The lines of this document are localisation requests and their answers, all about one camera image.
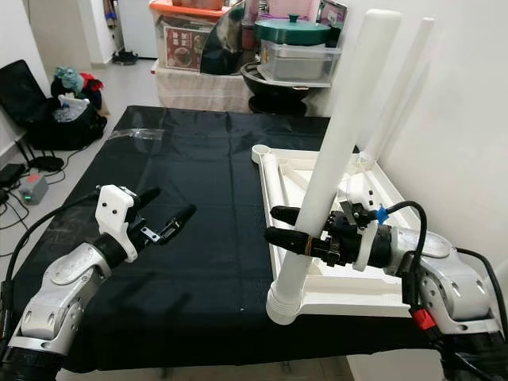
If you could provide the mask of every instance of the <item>floor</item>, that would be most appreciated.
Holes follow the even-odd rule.
[[[44,196],[44,203],[38,206],[29,206],[29,216],[25,219],[26,225],[33,224],[48,211],[60,206],[70,194],[84,171],[90,165],[97,152],[107,140],[114,126],[117,124],[126,106],[158,106],[159,99],[156,92],[155,76],[150,73],[153,65],[151,60],[140,60],[134,66],[109,65],[104,69],[93,70],[95,76],[101,79],[105,88],[103,97],[110,109],[110,118],[106,126],[104,137],[95,141],[89,148],[73,155],[65,170],[65,179],[50,185]],[[58,155],[66,159],[71,152],[59,152]],[[21,154],[16,155],[11,163],[22,163]],[[49,182],[62,179],[61,173],[48,178]],[[24,210],[11,198],[10,203],[24,215]],[[9,225],[17,220],[11,208],[0,217],[0,225]],[[16,269],[22,264],[35,243],[39,240],[49,222],[42,225],[32,234],[29,242],[21,250]],[[0,230],[0,255],[11,253],[21,237],[25,228],[17,224],[12,228]],[[9,257],[0,257],[0,279],[5,277]],[[68,371],[61,371],[57,381],[110,381],[122,379],[123,381],[151,381],[166,379],[172,381],[347,381],[353,380],[347,361],[344,357],[329,357],[316,360],[298,360],[289,363],[271,363],[246,365],[243,367],[195,367],[172,369],[138,369],[129,371],[96,371],[85,375],[76,375]]]

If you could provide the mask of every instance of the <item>red cloth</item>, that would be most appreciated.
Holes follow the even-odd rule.
[[[83,84],[83,89],[97,91],[104,88],[102,82],[96,79],[92,74],[90,73],[79,73],[79,74],[85,80],[85,83]]]

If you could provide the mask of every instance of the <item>green pot lid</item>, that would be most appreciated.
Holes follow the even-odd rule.
[[[318,45],[329,39],[330,27],[311,21],[298,21],[298,15],[290,14],[290,20],[256,21],[256,37],[276,44]]]

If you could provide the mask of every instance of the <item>black plastic sheet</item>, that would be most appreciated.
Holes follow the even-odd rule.
[[[130,106],[116,130],[163,129],[162,140],[108,140],[68,200],[97,184],[162,194],[142,215],[153,229],[188,202],[198,211],[167,246],[122,264],[90,302],[65,368],[72,371],[255,364],[424,348],[409,318],[265,312],[272,281],[263,199],[251,147],[318,150],[327,118]],[[18,316],[45,268],[98,235],[93,202],[56,217],[16,276]]]

